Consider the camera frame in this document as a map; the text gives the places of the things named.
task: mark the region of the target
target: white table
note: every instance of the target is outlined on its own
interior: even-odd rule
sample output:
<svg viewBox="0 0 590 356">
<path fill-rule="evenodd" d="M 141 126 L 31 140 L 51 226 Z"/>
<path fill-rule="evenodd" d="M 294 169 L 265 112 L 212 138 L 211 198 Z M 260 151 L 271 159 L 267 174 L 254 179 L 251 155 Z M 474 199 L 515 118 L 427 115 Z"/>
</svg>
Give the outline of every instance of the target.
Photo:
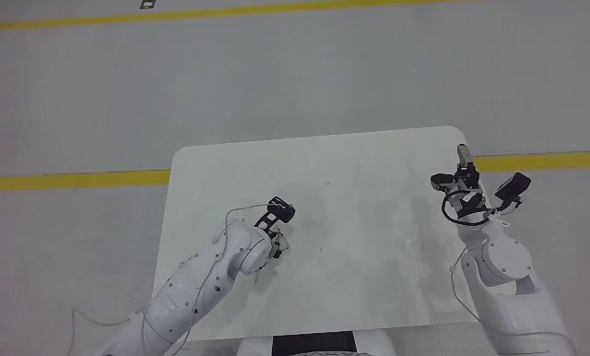
<svg viewBox="0 0 590 356">
<path fill-rule="evenodd" d="M 226 211 L 280 196 L 297 209 L 282 227 L 290 252 L 257 280 L 239 276 L 190 340 L 472 321 L 448 271 L 463 245 L 430 185 L 432 174 L 455 170 L 465 142 L 440 126 L 182 148 L 154 291 L 184 257 L 211 245 Z M 264 212 L 235 217 L 254 224 Z"/>
</svg>

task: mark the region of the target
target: black cable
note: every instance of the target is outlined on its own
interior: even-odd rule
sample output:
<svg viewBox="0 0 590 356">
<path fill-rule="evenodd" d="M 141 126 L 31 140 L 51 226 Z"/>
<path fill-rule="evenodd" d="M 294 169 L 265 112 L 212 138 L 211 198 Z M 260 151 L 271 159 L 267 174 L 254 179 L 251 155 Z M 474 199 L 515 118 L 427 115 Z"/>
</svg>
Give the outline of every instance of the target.
<svg viewBox="0 0 590 356">
<path fill-rule="evenodd" d="M 469 191 L 457 190 L 457 191 L 453 191 L 453 192 L 451 192 L 450 194 L 446 194 L 446 195 L 444 196 L 444 198 L 442 199 L 442 201 L 443 201 L 443 202 L 442 202 L 442 206 L 441 206 L 441 211 L 442 211 L 442 213 L 443 213 L 444 217 L 445 217 L 447 220 L 449 220 L 449 221 L 451 221 L 451 222 L 453 222 L 453 223 L 455 223 L 455 224 L 459 224 L 459 225 L 466 225 L 467 227 L 477 227 L 477 226 L 479 226 L 479 225 L 485 224 L 485 223 L 487 223 L 488 221 L 490 221 L 488 218 L 484 218 L 483 220 L 481 220 L 481 221 L 476 221 L 476 222 L 461 221 L 461 220 L 457 220 L 457 219 L 453 219 L 453 218 L 451 218 L 451 217 L 449 216 L 449 214 L 447 214 L 447 213 L 446 213 L 446 209 L 445 209 L 445 207 L 446 207 L 446 203 L 449 201 L 449 199 L 450 199 L 451 197 L 453 197 L 453 196 L 455 196 L 455 195 L 459 195 L 459 194 L 468 194 L 468 193 L 469 193 Z M 477 210 L 475 210 L 475 211 L 472 211 L 471 213 L 473 214 L 473 213 L 475 213 L 475 212 L 486 212 L 486 211 L 488 211 L 488 209 L 487 209 L 487 208 L 478 208 Z"/>
</svg>

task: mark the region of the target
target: yellow floor stripe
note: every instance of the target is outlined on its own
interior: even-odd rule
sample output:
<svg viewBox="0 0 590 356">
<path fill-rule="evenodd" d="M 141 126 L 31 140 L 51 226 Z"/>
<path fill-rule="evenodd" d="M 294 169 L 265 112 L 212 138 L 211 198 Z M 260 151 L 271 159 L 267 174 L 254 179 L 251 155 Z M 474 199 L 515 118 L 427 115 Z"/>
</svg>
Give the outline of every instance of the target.
<svg viewBox="0 0 590 356">
<path fill-rule="evenodd" d="M 476 164 L 481 172 L 588 169 L 590 152 L 478 156 Z M 7 176 L 0 177 L 0 191 L 154 186 L 169 178 L 170 170 Z"/>
<path fill-rule="evenodd" d="M 590 152 L 476 157 L 481 172 L 546 171 L 590 168 Z"/>
<path fill-rule="evenodd" d="M 167 185 L 170 170 L 84 172 L 0 177 L 0 191 Z"/>
<path fill-rule="evenodd" d="M 370 6 L 401 6 L 461 1 L 475 0 L 332 0 L 310 3 L 223 7 L 205 10 L 164 11 L 157 13 L 141 13 L 110 17 L 59 18 L 0 22 L 0 30 L 33 30 L 41 28 L 90 26 L 100 24 L 139 23 L 160 20 L 244 16 L 253 14 L 276 14 L 309 10 L 349 9 Z"/>
</svg>

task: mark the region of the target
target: black panel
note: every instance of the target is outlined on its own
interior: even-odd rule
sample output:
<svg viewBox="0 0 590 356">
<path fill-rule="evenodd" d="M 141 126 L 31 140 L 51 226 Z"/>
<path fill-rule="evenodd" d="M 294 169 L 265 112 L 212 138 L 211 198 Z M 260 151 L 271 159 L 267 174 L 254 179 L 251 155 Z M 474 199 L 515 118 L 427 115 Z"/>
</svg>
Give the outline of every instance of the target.
<svg viewBox="0 0 590 356">
<path fill-rule="evenodd" d="M 356 352 L 352 332 L 299 334 L 273 337 L 272 356 L 291 356 L 314 351 Z"/>
</svg>

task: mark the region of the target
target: white cable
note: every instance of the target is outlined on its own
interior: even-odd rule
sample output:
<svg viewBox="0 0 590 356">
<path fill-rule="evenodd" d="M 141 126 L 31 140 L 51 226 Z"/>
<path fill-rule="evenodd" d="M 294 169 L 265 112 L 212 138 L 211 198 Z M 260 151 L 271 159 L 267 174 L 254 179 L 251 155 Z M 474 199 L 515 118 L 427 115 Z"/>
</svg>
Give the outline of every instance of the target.
<svg viewBox="0 0 590 356">
<path fill-rule="evenodd" d="M 213 271 L 213 267 L 215 266 L 215 264 L 218 261 L 223 259 L 223 256 L 225 255 L 225 251 L 226 251 L 226 248 L 228 247 L 228 239 L 229 239 L 227 232 L 228 232 L 228 228 L 230 226 L 228 224 L 228 218 L 230 216 L 230 213 L 232 213 L 234 211 L 239 211 L 239 210 L 246 210 L 249 208 L 268 207 L 268 206 L 281 206 L 281 205 L 280 204 L 258 204 L 258 205 L 251 205 L 251 206 L 245 207 L 245 208 L 233 208 L 227 212 L 227 214 L 225 215 L 225 229 L 218 235 L 218 238 L 215 240 L 215 243 L 217 243 L 219 240 L 219 237 L 221 237 L 222 234 L 226 233 L 226 234 L 224 234 L 226 236 L 226 238 L 225 238 L 225 244 L 223 245 L 223 251 L 221 252 L 221 256 L 215 261 L 215 263 L 213 263 L 213 265 L 209 269 L 209 272 L 207 273 L 205 279 L 203 280 L 203 282 L 199 286 L 198 291 L 196 292 L 195 302 L 193 303 L 193 311 L 196 308 L 196 303 L 198 302 L 199 295 L 201 293 L 201 289 L 203 288 L 203 286 L 205 285 L 205 283 L 207 282 L 207 280 L 211 276 L 211 272 Z M 84 317 L 90 323 L 96 324 L 98 326 L 119 326 L 119 325 L 124 324 L 124 323 L 128 322 L 129 320 L 133 319 L 134 316 L 136 316 L 139 312 L 141 312 L 144 317 L 142 324 L 141 324 L 141 340 L 142 340 L 142 346 L 144 348 L 144 353 L 145 353 L 146 344 L 144 342 L 144 324 L 146 323 L 146 310 L 147 310 L 147 307 L 142 306 L 138 310 L 136 310 L 135 312 L 133 312 L 132 314 L 127 316 L 127 318 L 125 320 L 122 320 L 122 321 L 119 321 L 116 323 L 102 323 L 100 321 L 90 318 L 89 316 L 87 316 L 86 314 L 84 314 L 82 311 L 80 311 L 77 308 L 72 309 L 72 340 L 71 340 L 70 346 L 67 350 L 67 356 L 70 356 L 72 354 L 72 349 L 74 348 L 74 342 L 76 340 L 76 313 L 80 314 L 82 317 Z M 188 339 L 188 336 L 191 333 L 192 328 L 193 328 L 193 316 L 191 316 L 191 321 L 189 322 L 189 325 L 188 325 L 188 328 L 186 331 L 186 335 L 184 336 L 183 342 L 181 343 L 181 347 L 179 347 L 178 350 L 176 350 L 170 356 L 176 355 L 178 352 L 180 352 L 180 350 L 183 349 L 184 344 L 186 343 L 186 340 Z"/>
<path fill-rule="evenodd" d="M 72 309 L 72 340 L 70 341 L 70 347 L 67 349 L 67 356 L 70 356 L 72 354 L 72 350 L 74 349 L 74 341 L 76 340 L 76 313 L 80 314 L 80 316 L 82 316 L 83 318 L 88 320 L 90 323 L 96 324 L 98 326 L 119 326 L 119 325 L 124 324 L 124 323 L 128 322 L 129 320 L 133 319 L 141 309 L 135 311 L 134 313 L 131 313 L 129 316 L 127 316 L 127 318 L 125 320 L 115 322 L 115 323 L 103 323 L 98 320 L 90 318 L 88 315 L 84 314 L 80 309 L 77 309 L 77 308 Z"/>
<path fill-rule="evenodd" d="M 465 247 L 463 249 L 463 251 L 461 251 L 461 254 L 459 254 L 459 257 L 457 257 L 456 261 L 454 262 L 453 266 L 449 268 L 449 271 L 451 272 L 451 288 L 453 289 L 453 296 L 459 301 L 459 303 L 461 303 L 461 305 L 463 307 L 465 307 L 465 309 L 471 314 L 471 316 L 473 316 L 474 319 L 476 319 L 483 327 L 485 327 L 488 330 L 491 330 L 492 332 L 499 334 L 501 336 L 505 336 L 505 337 L 524 337 L 524 336 L 542 336 L 542 335 L 550 335 L 550 336 L 558 336 L 561 338 L 565 338 L 568 343 L 569 346 L 572 348 L 573 351 L 573 356 L 577 356 L 577 351 L 575 349 L 575 345 L 573 344 L 573 341 L 571 338 L 569 338 L 568 336 L 566 336 L 565 334 L 559 333 L 559 332 L 551 332 L 551 331 L 538 331 L 538 332 L 526 332 L 526 333 L 504 333 L 500 330 L 495 329 L 492 326 L 487 325 L 486 323 L 482 322 L 481 319 L 473 312 L 471 311 L 471 309 L 463 303 L 463 301 L 461 301 L 459 299 L 459 296 L 457 295 L 456 289 L 454 287 L 454 272 L 456 270 L 456 266 L 459 263 L 459 260 L 461 260 L 461 256 L 463 256 L 463 254 L 465 253 L 465 251 L 467 250 L 467 247 Z"/>
</svg>

